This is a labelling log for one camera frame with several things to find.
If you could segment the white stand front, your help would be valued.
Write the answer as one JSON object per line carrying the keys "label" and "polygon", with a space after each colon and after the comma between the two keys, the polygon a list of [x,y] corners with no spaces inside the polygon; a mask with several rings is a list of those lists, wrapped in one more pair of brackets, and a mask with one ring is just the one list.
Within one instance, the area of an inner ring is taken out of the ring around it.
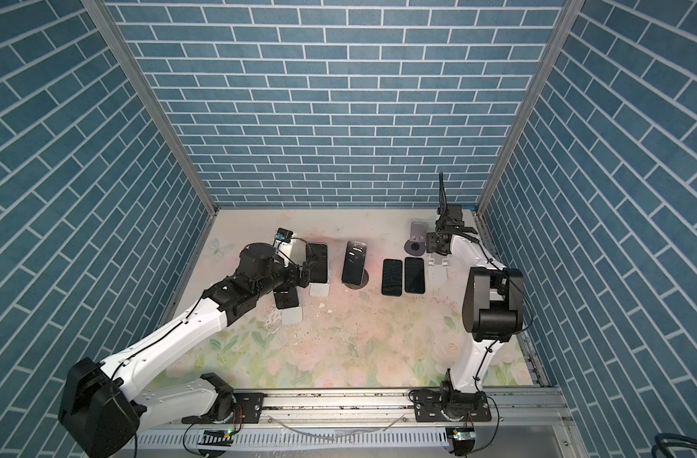
{"label": "white stand front", "polygon": [[428,259],[427,273],[433,284],[442,284],[448,280],[448,258],[431,254]]}

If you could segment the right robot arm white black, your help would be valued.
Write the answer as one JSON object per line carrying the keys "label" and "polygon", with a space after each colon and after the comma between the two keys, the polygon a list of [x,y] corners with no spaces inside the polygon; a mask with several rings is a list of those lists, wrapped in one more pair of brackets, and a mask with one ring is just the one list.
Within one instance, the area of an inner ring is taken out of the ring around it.
{"label": "right robot arm white black", "polygon": [[440,411],[452,421],[487,419],[485,378],[495,352],[523,328],[523,275],[495,261],[457,204],[442,203],[436,229],[427,235],[431,254],[452,256],[467,267],[461,305],[466,339],[458,361],[439,387]]}

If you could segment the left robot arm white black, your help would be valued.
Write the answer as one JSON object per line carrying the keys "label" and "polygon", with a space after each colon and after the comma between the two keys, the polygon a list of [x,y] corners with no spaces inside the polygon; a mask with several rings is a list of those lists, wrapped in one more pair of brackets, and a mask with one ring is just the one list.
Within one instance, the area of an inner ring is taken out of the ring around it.
{"label": "left robot arm white black", "polygon": [[84,358],[69,369],[58,421],[88,456],[110,457],[140,433],[177,420],[241,423],[233,387],[215,373],[171,389],[146,388],[193,347],[255,309],[262,297],[286,294],[279,307],[297,307],[297,290],[327,272],[328,259],[308,245],[298,264],[286,254],[289,246],[284,240],[249,244],[236,271],[207,288],[190,309],[100,362]]}

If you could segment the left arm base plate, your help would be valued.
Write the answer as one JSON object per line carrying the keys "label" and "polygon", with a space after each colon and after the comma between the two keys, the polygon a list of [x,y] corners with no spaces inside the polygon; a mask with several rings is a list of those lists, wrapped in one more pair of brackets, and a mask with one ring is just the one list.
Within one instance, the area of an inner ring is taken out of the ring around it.
{"label": "left arm base plate", "polygon": [[262,392],[236,392],[220,395],[215,406],[207,413],[182,418],[182,423],[191,424],[258,424],[262,414],[266,395]]}

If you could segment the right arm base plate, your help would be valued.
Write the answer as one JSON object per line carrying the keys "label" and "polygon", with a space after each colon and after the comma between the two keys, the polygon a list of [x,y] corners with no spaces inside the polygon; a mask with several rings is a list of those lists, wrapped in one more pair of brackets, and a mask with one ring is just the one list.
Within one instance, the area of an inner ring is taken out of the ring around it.
{"label": "right arm base plate", "polygon": [[478,393],[411,389],[408,399],[418,423],[485,423],[492,420],[488,398]]}

